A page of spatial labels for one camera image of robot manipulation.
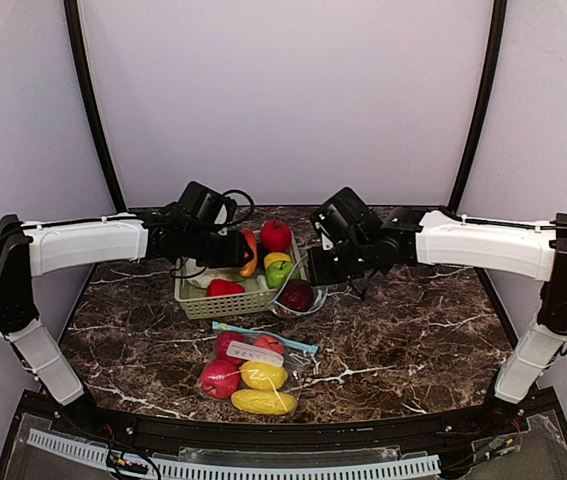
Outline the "orange pepper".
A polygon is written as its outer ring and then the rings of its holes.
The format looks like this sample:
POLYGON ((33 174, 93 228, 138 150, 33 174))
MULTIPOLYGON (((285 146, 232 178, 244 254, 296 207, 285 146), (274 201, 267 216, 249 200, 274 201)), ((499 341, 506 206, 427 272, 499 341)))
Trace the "orange pepper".
POLYGON ((251 277, 257 270, 258 266, 258 242, 255 233, 250 229, 242 229, 248 251, 245 253, 244 259, 246 260, 243 267, 239 270, 239 274, 243 278, 251 277))

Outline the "green perforated plastic basket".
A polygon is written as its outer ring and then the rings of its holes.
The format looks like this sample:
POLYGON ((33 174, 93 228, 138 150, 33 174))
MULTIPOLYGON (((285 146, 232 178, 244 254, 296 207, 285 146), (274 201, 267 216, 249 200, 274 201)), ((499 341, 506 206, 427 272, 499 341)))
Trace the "green perforated plastic basket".
POLYGON ((220 269, 223 280, 241 284, 245 288, 243 294, 220 297, 207 297, 206 289, 196 288, 182 279, 182 274, 202 268, 193 259, 178 260, 171 275, 174 278, 174 298, 189 319, 209 319, 232 315, 261 313, 269 310, 269 304, 279 290, 260 290, 257 277, 266 275, 263 268, 258 267, 249 278, 243 278, 236 268, 220 269))

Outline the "dark purple fruit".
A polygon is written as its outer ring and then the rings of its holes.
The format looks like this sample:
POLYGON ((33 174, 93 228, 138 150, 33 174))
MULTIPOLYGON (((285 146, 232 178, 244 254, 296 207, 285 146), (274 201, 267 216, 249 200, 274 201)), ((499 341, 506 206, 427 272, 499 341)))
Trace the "dark purple fruit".
POLYGON ((306 280, 290 280, 279 295, 278 301, 290 310, 307 312, 314 302, 312 286, 306 280))

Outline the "pink-red wrinkled fruit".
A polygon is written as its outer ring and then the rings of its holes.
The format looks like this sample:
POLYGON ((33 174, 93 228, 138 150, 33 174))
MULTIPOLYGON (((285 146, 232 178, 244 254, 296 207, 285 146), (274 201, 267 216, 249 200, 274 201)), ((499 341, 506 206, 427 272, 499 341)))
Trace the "pink-red wrinkled fruit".
POLYGON ((224 360, 235 366, 240 366, 243 363, 242 359, 231 357, 228 355, 227 351, 230 344, 233 342, 248 343, 248 339, 237 332, 222 332, 215 340, 214 343, 214 354, 216 360, 224 360))

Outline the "red apple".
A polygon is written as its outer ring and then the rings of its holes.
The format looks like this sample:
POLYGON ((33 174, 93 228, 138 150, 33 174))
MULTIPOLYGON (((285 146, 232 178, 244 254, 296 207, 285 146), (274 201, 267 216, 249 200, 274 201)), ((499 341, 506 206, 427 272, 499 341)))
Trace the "red apple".
POLYGON ((200 388, 208 396, 220 400, 228 399, 236 392, 241 382, 238 368, 226 361, 215 360, 200 376, 200 388))

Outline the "large clear zip bag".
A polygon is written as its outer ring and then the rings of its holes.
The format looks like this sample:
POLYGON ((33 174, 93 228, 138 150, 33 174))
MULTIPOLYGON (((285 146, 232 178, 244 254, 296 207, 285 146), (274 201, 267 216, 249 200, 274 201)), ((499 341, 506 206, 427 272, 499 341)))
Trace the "large clear zip bag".
POLYGON ((195 384, 198 393, 251 415, 291 415, 318 347, 218 321, 212 330, 214 345, 195 384))

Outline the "yellow lemon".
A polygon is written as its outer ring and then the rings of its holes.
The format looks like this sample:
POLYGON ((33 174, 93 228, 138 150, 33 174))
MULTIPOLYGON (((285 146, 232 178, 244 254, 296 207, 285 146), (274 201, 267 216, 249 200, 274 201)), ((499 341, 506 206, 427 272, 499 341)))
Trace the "yellow lemon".
POLYGON ((255 390, 277 391, 288 380, 287 370, 268 363, 247 361, 240 366, 243 383, 255 390))

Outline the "yellow wrinkled banana-like fruit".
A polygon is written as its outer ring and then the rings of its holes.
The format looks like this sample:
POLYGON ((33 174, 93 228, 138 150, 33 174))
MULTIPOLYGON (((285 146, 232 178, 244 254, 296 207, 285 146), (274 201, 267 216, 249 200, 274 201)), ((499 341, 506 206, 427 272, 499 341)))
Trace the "yellow wrinkled banana-like fruit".
POLYGON ((256 415, 287 415, 297 407, 293 395, 277 391, 242 389, 233 393, 230 400, 235 408, 256 415))

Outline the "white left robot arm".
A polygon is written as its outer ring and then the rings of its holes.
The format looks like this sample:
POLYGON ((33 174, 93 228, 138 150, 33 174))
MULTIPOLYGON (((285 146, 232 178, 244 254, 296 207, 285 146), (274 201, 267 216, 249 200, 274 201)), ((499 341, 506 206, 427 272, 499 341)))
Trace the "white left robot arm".
POLYGON ((67 319, 80 296, 80 282, 102 263, 163 259, 171 264, 193 259, 205 270, 242 267, 252 260, 238 231, 236 200, 254 211, 251 196, 240 189, 219 193, 191 181, 180 198, 164 206, 57 221, 0 219, 0 336, 61 406, 85 402, 90 394, 59 345, 60 330, 48 327, 46 293, 61 293, 67 319), (67 280, 69 290, 62 293, 67 280))

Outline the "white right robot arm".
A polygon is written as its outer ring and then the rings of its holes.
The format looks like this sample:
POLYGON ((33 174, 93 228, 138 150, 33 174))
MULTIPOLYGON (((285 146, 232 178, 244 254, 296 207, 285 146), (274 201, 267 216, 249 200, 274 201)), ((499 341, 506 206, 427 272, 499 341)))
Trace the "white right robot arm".
POLYGON ((567 353, 567 214, 511 221, 458 214, 444 206, 396 207, 386 218, 349 187, 310 215, 320 245, 309 249, 314 286, 353 283, 396 266, 446 266, 519 275, 541 285, 539 306, 489 390, 516 405, 567 353))

